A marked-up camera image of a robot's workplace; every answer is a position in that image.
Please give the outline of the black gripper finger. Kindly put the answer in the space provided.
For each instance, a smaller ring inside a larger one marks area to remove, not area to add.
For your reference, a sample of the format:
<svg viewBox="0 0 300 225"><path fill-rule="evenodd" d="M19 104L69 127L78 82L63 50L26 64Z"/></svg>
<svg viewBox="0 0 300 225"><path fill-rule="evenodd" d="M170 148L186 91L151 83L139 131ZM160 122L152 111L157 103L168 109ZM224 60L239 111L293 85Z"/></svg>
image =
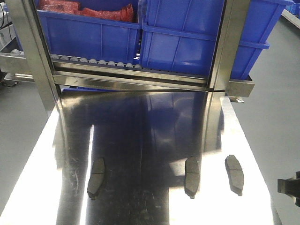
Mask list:
<svg viewBox="0 0 300 225"><path fill-rule="evenodd" d="M300 206L300 172L297 171L295 176L289 179L277 180L277 191L281 194L290 196L296 206Z"/></svg>

